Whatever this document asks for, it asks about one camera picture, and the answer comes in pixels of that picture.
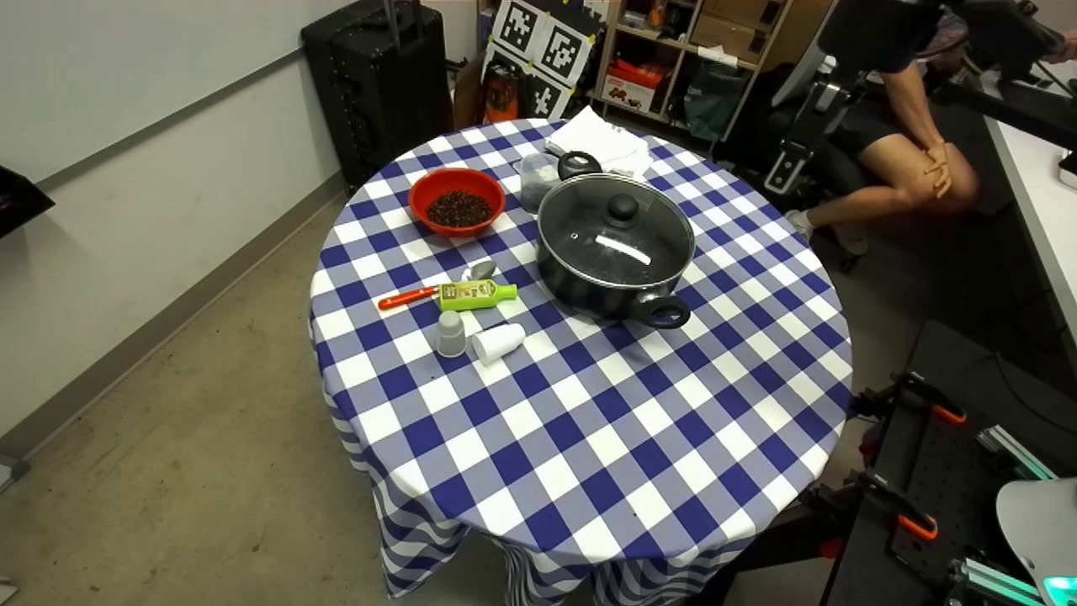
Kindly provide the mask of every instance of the person's leg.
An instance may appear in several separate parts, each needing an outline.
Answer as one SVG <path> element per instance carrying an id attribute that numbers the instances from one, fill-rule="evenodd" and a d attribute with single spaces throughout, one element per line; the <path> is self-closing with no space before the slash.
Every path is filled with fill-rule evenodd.
<path id="1" fill-rule="evenodd" d="M 954 184 L 946 195 L 934 195 L 934 166 L 928 151 L 913 144 L 906 134 L 884 134 L 871 142 L 858 163 L 867 166 L 881 184 L 867 184 L 858 191 L 847 191 L 833 201 L 807 208 L 812 230 L 822 225 L 847 225 L 847 221 L 871 221 L 884 217 L 901 217 L 901 213 L 963 213 L 977 205 L 977 172 L 963 160 L 960 147 L 949 151 L 949 175 Z"/>

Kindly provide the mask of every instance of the blue and white checkered tablecloth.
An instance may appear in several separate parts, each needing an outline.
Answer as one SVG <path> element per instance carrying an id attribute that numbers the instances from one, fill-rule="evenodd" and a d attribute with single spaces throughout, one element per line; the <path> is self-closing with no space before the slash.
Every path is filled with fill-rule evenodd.
<path id="1" fill-rule="evenodd" d="M 343 449 L 372 483 L 389 592 L 428 578 L 469 528 L 505 546 L 513 604 L 559 604 L 586 575 L 598 604 L 698 592 L 817 478 L 844 426 L 850 348 L 829 273 L 758 191 L 683 147 L 646 137 L 646 181 L 698 233 L 676 287 L 683 330 L 564 315 L 516 200 L 469 246 L 408 218 L 408 189 L 443 166 L 518 191 L 516 163 L 552 132 L 516 122 L 433 137 L 372 175 L 322 242 L 308 335 Z M 513 357 L 433 357 L 437 303 L 378 310 L 477 261 L 518 301 L 469 326 L 520 325 Z"/>

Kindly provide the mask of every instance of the concrete floor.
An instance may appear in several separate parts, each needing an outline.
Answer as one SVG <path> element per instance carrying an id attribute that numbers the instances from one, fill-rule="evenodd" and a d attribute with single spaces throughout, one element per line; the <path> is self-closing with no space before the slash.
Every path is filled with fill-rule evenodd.
<path id="1" fill-rule="evenodd" d="M 11 606 L 378 606 L 378 533 L 320 406 L 306 287 L 340 213 L 328 201 L 253 273 L 35 456 L 0 494 L 0 572 Z M 871 242 L 833 275 L 854 338 L 854 388 L 901 371 L 939 301 L 921 246 Z M 748 572 L 731 604 L 817 604 L 829 563 Z M 500 604 L 485 542 L 404 606 Z"/>

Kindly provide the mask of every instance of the pot lid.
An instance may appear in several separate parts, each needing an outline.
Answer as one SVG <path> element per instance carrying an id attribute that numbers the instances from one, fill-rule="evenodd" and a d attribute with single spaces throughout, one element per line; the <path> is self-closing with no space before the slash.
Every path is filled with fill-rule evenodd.
<path id="1" fill-rule="evenodd" d="M 547 191 L 538 241 L 570 273 L 605 287 L 676 281 L 692 252 L 692 230 L 666 195 L 610 175 Z"/>

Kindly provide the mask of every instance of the red bowl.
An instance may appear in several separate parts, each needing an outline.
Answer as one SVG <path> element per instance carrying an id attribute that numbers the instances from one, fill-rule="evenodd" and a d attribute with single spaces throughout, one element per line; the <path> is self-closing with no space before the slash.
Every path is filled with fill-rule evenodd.
<path id="1" fill-rule="evenodd" d="M 472 168 L 437 168 L 412 184 L 408 213 L 443 241 L 476 241 L 505 213 L 499 180 Z"/>

